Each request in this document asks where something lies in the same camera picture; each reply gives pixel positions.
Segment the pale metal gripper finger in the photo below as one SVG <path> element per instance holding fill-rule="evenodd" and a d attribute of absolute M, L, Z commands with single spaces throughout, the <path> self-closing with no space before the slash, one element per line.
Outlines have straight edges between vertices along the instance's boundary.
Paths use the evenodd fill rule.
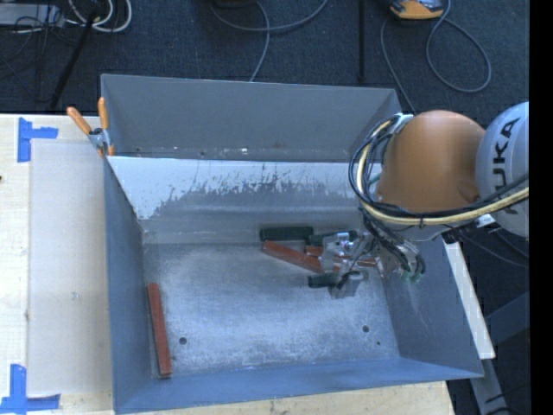
<path fill-rule="evenodd" d="M 368 279 L 368 273 L 363 270 L 350 270 L 341 274 L 337 282 L 330 287 L 332 299 L 354 297 L 359 286 Z"/>
<path fill-rule="evenodd" d="M 324 272 L 352 270 L 353 249 L 359 239 L 355 231 L 338 232 L 322 240 L 321 268 Z"/>

